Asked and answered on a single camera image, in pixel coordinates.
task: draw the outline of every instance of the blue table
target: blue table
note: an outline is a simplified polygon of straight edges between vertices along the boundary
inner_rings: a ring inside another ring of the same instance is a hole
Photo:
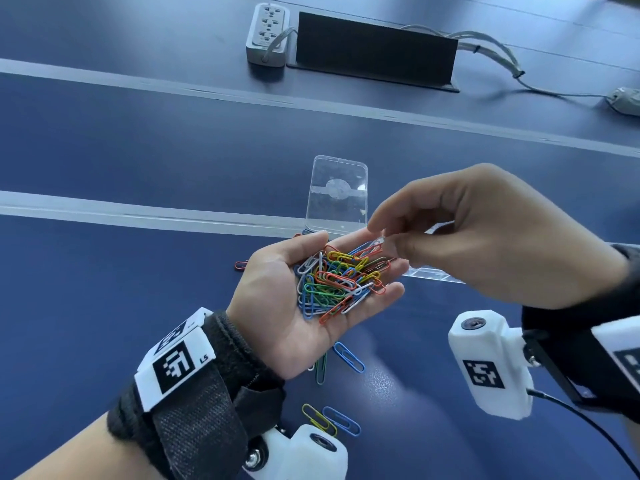
[[[462,59],[456,62],[463,88],[457,96],[293,70],[269,81],[267,72],[247,68],[242,52],[245,18],[258,1],[217,0],[235,18],[216,25],[212,0],[3,0],[0,57],[621,146],[640,141],[637,123],[602,108],[532,95],[480,97],[479,91],[501,86],[504,74],[476,59],[495,79],[471,78],[465,71],[473,64]],[[404,23],[407,10],[419,5],[379,0],[373,6],[382,10],[387,3],[388,10],[365,13],[372,5],[364,8],[354,0],[344,7],[337,0],[284,1],[344,8],[389,23]],[[432,1],[451,13],[472,3]],[[498,6],[506,2],[490,2],[473,7],[478,13],[506,10]],[[564,8],[564,18],[528,9],[559,31],[570,7]],[[635,36],[624,25],[614,34],[608,20],[584,24],[608,31],[611,39]],[[457,22],[442,23],[436,28],[457,29]],[[533,56],[544,47],[531,46],[523,51],[534,65],[564,57],[562,64],[581,73],[585,62],[567,62],[568,48]],[[633,67],[613,68],[614,63],[594,59],[591,73],[637,82]],[[541,77],[550,76],[542,71]],[[372,209],[413,178],[489,161],[528,181],[604,239],[640,242],[640,161],[615,152],[11,74],[0,74],[0,96],[0,191],[304,217],[318,154],[368,165]],[[140,357],[176,323],[199,306],[224,308],[239,278],[232,262],[274,241],[14,216],[0,216],[0,228],[0,349],[9,358],[0,388],[0,480],[19,474],[108,409]],[[537,401],[532,417],[521,422],[488,416],[474,404],[446,334],[455,316],[474,309],[493,309],[515,326],[516,306],[485,299],[464,285],[414,278],[404,284],[400,302],[343,340],[367,365],[365,374],[357,376],[330,353],[324,386],[311,373],[287,384],[287,427],[304,421],[305,402],[356,419],[363,434],[340,437],[349,450],[349,480],[631,479],[596,431],[553,404]],[[561,395],[545,371],[534,371],[534,380],[538,388]],[[594,417],[629,449],[617,419]]]

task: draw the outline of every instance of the metal screw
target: metal screw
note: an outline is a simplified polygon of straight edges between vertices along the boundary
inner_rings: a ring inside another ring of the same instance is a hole
[[[246,468],[256,468],[259,463],[260,463],[260,451],[252,450],[252,452],[249,453],[249,456],[245,460],[244,466]]]
[[[486,325],[486,320],[484,318],[475,317],[468,318],[464,322],[462,322],[462,328],[465,330],[477,330],[478,328],[482,328]]]

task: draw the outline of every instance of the paper clip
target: paper clip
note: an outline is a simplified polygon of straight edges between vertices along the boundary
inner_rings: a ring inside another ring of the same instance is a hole
[[[310,416],[308,414],[308,412],[305,411],[305,408],[308,410],[313,411],[313,415],[314,417]],[[313,424],[316,428],[321,429],[322,431],[324,431],[325,433],[327,433],[330,436],[334,436],[336,437],[338,435],[338,428],[336,427],[336,425],[334,425],[331,421],[329,421],[327,418],[325,418],[324,416],[322,416],[322,413],[318,410],[316,410],[311,404],[303,404],[302,405],[302,414],[304,414],[306,417],[309,418],[309,421],[311,421],[311,424]],[[322,422],[324,422],[326,424],[322,425],[320,423],[318,423],[317,420],[321,420]]]
[[[333,351],[347,363],[357,373],[361,374],[365,371],[364,364],[356,357],[342,342],[336,342],[333,344]]]
[[[362,428],[356,421],[329,406],[322,408],[322,415],[331,421],[336,428],[340,428],[351,436],[357,437],[362,432]]]
[[[326,376],[326,352],[316,361],[316,384],[322,386]]]

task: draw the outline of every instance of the yellow paper clip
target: yellow paper clip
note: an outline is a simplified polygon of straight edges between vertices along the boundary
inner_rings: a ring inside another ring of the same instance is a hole
[[[312,417],[311,415],[309,415],[309,413],[307,411],[305,411],[305,409],[313,411],[313,415],[315,417]],[[318,410],[316,410],[311,404],[303,404],[302,405],[302,414],[304,414],[307,418],[309,418],[309,421],[311,421],[311,424],[313,424],[316,428],[321,429],[322,431],[324,431],[325,433],[331,435],[331,436],[337,436],[338,435],[338,428],[335,427],[335,425],[329,421],[327,418],[325,418],[322,413]],[[316,419],[319,419],[321,421],[323,421],[324,423],[326,423],[326,426],[321,425],[320,423],[318,423],[318,421],[316,421]]]

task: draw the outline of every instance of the blue paper clip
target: blue paper clip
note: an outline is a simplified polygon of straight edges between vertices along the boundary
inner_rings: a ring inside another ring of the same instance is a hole
[[[359,436],[362,432],[362,428],[356,421],[329,406],[322,408],[322,416],[331,421],[336,428],[340,428],[351,436]]]
[[[326,352],[316,362],[316,384],[322,386],[326,375]]]
[[[365,371],[364,364],[356,357],[342,342],[336,342],[333,344],[333,351],[347,363],[357,373],[361,374]]]

